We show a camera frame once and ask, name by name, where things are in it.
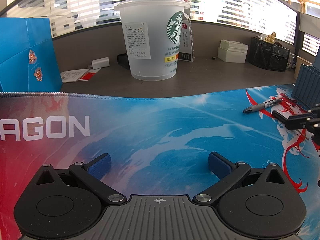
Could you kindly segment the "black small box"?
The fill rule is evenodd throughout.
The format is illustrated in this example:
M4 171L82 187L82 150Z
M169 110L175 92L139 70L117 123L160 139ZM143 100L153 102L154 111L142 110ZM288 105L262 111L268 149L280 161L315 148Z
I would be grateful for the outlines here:
M125 69L130 70L130 64L127 53L117 55L117 63Z

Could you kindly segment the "Starbucks translucent plastic cup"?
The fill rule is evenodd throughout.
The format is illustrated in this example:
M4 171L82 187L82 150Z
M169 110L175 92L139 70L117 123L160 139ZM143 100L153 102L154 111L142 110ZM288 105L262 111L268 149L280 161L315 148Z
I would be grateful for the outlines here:
M183 0L128 0L114 7L120 13L131 75L159 81L176 74L184 10Z

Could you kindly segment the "white stacked boxes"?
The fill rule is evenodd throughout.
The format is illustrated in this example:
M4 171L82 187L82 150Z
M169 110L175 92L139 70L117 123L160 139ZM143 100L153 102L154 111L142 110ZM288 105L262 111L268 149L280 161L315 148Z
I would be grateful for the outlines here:
M245 63L248 45L236 41L221 40L217 57L227 63Z

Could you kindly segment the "grey black marker pen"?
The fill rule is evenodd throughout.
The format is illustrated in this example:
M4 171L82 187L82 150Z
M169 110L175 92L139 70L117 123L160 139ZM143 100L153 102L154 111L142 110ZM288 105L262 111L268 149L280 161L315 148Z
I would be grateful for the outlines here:
M246 114L253 113L253 112L258 112L260 110L273 107L273 106L278 105L280 103L281 103L281 99L269 100L269 101L264 102L264 103L260 103L260 104L257 104L257 105L252 105L250 107L247 107L242 112L246 113Z

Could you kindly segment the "white power adapter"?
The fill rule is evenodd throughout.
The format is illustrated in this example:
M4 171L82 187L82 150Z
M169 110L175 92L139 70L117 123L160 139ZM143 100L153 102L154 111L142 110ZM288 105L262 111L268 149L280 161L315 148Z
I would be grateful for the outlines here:
M108 57L103 57L92 61L92 69L100 69L104 67L109 67L110 61Z

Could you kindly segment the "AGON printed desk mat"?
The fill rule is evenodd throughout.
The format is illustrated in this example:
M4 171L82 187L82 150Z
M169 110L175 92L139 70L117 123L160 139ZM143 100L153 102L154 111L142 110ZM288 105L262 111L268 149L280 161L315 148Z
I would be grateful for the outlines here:
M18 239L14 206L42 164L67 168L108 153L103 182L126 196L194 196L217 182L208 169L215 151L253 168L279 164L306 205L299 236L319 239L319 150L247 106L280 98L285 116L304 108L292 85L246 88L163 99L72 93L1 94L1 239Z

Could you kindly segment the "blister pill pack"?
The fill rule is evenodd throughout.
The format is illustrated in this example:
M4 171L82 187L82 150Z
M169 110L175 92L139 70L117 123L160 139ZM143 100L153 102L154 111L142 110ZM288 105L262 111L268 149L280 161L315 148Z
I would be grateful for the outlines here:
M274 42L276 41L276 33L273 32L272 34L268 34L268 35L265 37L265 41L268 42L268 43L274 44Z

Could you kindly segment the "acrylic sign holder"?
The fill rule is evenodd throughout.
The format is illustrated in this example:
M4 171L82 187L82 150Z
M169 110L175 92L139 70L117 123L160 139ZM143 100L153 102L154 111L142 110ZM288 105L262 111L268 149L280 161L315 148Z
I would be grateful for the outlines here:
M193 32L191 28L191 15L189 8L184 9L178 59L188 62L193 62L195 59Z

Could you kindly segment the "black mesh desk organizer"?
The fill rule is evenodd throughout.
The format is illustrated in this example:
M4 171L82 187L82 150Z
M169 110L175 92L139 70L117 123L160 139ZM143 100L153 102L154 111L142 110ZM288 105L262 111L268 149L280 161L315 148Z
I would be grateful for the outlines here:
M257 37L251 38L247 60L250 64L277 72L285 72L290 50Z

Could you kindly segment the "black handle screwdriver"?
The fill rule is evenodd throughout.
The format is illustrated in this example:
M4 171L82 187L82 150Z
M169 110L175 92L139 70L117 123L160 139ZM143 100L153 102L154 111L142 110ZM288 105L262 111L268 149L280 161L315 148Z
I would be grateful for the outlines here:
M301 136L303 136L306 140L309 140L309 138L305 135L304 130L300 131L299 129L297 129L296 132L299 133Z

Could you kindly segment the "blue paper gift bag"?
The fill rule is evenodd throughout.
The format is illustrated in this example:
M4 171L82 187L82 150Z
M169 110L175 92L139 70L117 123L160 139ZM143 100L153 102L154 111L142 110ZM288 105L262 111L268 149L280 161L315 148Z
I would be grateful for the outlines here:
M59 92L50 20L2 17L0 25L1 92Z

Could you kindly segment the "blue container storage box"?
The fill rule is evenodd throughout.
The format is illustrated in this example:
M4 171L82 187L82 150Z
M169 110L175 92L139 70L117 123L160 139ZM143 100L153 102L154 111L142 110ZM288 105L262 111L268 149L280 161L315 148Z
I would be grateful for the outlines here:
M319 51L313 65L301 64L291 96L307 108L319 104L320 73Z

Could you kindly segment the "white and red papers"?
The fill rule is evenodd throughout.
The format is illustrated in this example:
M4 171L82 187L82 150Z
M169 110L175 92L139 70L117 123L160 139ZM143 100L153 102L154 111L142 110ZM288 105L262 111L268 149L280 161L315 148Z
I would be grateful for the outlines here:
M62 72L61 80L63 83L70 83L76 81L88 81L90 80L100 69L77 69L77 70L69 70Z

